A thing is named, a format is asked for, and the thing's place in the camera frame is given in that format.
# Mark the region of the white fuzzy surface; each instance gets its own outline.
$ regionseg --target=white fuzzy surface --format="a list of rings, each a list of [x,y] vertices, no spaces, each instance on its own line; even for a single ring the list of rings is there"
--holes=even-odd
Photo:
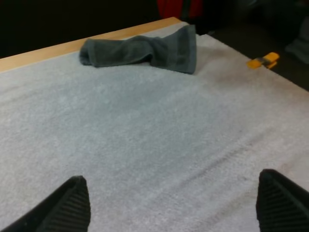
[[[90,232],[258,232],[263,168],[309,189],[309,94],[197,44],[194,75],[78,53],[0,73],[0,228],[72,175],[88,182]]]

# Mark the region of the wooden board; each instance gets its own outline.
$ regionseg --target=wooden board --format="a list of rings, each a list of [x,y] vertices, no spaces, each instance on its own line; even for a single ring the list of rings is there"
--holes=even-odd
[[[162,19],[159,21],[142,24],[139,26],[117,30],[101,35],[92,36],[92,39],[108,39],[108,40],[120,40],[125,37],[135,36],[150,32],[152,30],[161,29],[164,27],[171,26],[173,24],[179,23],[180,20],[172,17],[167,19]],[[78,51],[84,44],[87,38],[75,40],[68,43],[62,43],[51,47],[42,48],[39,50],[34,50],[31,52],[26,52],[18,54],[11,57],[6,57],[0,59],[0,72],[7,71],[10,69],[18,68],[24,65],[39,62],[45,59],[57,57],[71,52]]]

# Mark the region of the yellow object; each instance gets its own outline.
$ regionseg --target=yellow object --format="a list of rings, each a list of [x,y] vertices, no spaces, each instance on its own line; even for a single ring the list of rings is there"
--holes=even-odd
[[[277,60],[280,56],[277,53],[271,52],[262,58],[256,58],[247,62],[247,65],[251,69],[257,69],[264,65],[268,69],[277,65]]]

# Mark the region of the towel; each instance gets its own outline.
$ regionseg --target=towel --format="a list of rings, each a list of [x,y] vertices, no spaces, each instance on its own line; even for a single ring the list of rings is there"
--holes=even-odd
[[[108,67],[150,62],[150,65],[193,74],[197,46],[195,27],[185,26],[165,38],[135,36],[128,40],[88,39],[79,53],[83,65]]]
[[[293,53],[305,64],[309,64],[309,17],[305,18],[299,37],[288,45],[285,50]]]

